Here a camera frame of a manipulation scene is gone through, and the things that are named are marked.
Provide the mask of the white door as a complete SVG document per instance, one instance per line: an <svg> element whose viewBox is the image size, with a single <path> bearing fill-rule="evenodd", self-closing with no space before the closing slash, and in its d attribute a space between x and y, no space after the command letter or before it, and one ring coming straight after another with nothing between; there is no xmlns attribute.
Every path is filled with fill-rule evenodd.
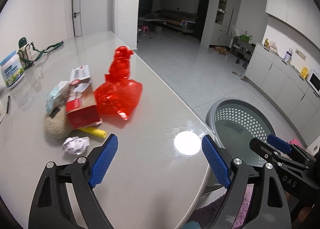
<svg viewBox="0 0 320 229"><path fill-rule="evenodd" d="M76 37L113 30L113 0L72 0Z"/></svg>

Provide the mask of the shoe rack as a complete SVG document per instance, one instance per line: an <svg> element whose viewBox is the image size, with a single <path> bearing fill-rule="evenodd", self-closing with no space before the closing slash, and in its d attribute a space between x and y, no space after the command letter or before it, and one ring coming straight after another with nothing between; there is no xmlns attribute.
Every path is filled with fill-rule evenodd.
<svg viewBox="0 0 320 229"><path fill-rule="evenodd" d="M230 53L249 62L255 49L255 44L244 42L239 37L233 37L230 44Z"/></svg>

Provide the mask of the light blue wipes packet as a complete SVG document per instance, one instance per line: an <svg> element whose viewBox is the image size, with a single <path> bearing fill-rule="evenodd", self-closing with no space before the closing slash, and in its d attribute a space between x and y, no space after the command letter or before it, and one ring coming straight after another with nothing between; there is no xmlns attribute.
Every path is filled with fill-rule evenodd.
<svg viewBox="0 0 320 229"><path fill-rule="evenodd" d="M50 114L55 107L65 101L68 95L68 87L68 81L61 81L50 91L46 100L46 113Z"/></svg>

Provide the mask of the white low cabinet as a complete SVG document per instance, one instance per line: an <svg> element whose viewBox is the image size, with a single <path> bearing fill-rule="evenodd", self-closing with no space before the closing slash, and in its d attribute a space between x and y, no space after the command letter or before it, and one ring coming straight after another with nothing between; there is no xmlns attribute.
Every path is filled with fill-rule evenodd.
<svg viewBox="0 0 320 229"><path fill-rule="evenodd" d="M277 108L307 147L319 138L319 95L292 65L258 43L244 78Z"/></svg>

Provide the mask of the red toothpaste box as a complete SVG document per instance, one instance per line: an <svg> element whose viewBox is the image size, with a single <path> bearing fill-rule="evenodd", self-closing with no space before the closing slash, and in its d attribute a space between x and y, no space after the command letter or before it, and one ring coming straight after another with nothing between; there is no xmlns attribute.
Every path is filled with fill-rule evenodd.
<svg viewBox="0 0 320 229"><path fill-rule="evenodd" d="M102 121L98 113L88 65L71 70L65 108L67 120L73 130L95 126Z"/></svg>

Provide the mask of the grey perforated laundry basket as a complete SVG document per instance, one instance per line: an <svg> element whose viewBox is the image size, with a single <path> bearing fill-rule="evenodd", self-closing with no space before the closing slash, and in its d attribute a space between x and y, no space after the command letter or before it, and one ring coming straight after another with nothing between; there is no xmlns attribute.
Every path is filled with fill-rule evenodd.
<svg viewBox="0 0 320 229"><path fill-rule="evenodd" d="M266 161L250 149L249 143L253 138L266 142L267 136L276 132L256 107L236 98L220 99L208 110L206 124L213 131L216 144L227 149L233 158L251 166L264 165Z"/></svg>

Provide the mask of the white bottle on counter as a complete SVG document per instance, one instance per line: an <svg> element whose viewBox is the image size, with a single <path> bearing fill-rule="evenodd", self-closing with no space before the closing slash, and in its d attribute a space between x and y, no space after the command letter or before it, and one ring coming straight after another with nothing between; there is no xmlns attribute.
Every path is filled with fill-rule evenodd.
<svg viewBox="0 0 320 229"><path fill-rule="evenodd" d="M287 63L291 63L291 59L292 59L292 49L289 48L289 50L285 53L284 61Z"/></svg>

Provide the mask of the yellow foam dart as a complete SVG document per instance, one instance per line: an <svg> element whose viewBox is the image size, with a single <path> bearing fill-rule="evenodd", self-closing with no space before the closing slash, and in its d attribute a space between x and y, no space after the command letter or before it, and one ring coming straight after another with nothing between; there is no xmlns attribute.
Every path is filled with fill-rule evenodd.
<svg viewBox="0 0 320 229"><path fill-rule="evenodd" d="M107 138L107 132L95 127L87 127L87 128L78 128L78 130L88 133L90 135L99 137L101 139Z"/></svg>

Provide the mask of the far pink stool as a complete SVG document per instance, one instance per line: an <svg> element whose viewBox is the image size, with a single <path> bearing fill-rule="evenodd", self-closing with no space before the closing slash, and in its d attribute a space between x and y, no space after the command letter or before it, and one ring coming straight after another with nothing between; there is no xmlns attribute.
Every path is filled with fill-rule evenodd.
<svg viewBox="0 0 320 229"><path fill-rule="evenodd" d="M145 35L147 32L149 32L149 27L146 26L146 25L143 25L140 27L141 28L141 31L142 33Z"/></svg>

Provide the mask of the white paper ball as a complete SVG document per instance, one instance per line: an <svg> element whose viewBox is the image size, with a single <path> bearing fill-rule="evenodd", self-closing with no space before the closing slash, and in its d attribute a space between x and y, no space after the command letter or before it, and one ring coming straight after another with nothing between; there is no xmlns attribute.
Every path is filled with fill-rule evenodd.
<svg viewBox="0 0 320 229"><path fill-rule="evenodd" d="M81 155L86 151L89 146L89 137L69 137L62 144L62 148L65 152L71 155Z"/></svg>

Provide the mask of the white microwave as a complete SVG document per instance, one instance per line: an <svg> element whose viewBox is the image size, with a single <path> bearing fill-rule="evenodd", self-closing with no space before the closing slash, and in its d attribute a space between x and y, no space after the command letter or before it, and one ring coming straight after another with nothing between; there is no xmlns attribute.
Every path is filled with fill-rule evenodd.
<svg viewBox="0 0 320 229"><path fill-rule="evenodd" d="M320 79L317 72L313 69L311 69L307 75L306 81L309 83L309 85L313 88L315 93L319 95L320 92Z"/></svg>

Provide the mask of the beige plush ball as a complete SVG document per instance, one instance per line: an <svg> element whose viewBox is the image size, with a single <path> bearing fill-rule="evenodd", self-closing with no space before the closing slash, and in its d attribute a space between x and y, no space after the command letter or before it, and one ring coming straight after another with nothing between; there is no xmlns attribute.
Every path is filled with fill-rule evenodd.
<svg viewBox="0 0 320 229"><path fill-rule="evenodd" d="M73 129L64 106L56 107L50 114L45 115L44 128L46 134L54 139L64 139L69 136Z"/></svg>

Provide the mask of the cardboard box on floor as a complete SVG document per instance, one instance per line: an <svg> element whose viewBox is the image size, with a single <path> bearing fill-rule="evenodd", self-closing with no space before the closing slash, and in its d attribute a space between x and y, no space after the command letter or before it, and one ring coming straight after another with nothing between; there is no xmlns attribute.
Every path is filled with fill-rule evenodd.
<svg viewBox="0 0 320 229"><path fill-rule="evenodd" d="M227 55L227 49L221 46L216 46L215 50L221 55Z"/></svg>

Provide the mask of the small yellow box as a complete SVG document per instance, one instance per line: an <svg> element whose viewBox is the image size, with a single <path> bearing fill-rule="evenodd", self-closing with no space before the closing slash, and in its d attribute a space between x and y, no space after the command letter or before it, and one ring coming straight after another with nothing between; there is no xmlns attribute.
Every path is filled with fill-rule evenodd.
<svg viewBox="0 0 320 229"><path fill-rule="evenodd" d="M308 69L304 66L304 67L302 68L301 72L300 72L300 76L301 76L303 79L306 79L307 76L308 76L308 73L309 73Z"/></svg>

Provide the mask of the red plastic bag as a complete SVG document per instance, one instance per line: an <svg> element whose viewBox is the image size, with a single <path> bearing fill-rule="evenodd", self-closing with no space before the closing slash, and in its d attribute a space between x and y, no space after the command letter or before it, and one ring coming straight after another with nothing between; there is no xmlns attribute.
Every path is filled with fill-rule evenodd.
<svg viewBox="0 0 320 229"><path fill-rule="evenodd" d="M94 91L99 114L117 114L128 120L137 107L143 85L130 78L132 55L133 51L127 46L115 50L113 61L105 74L105 82Z"/></svg>

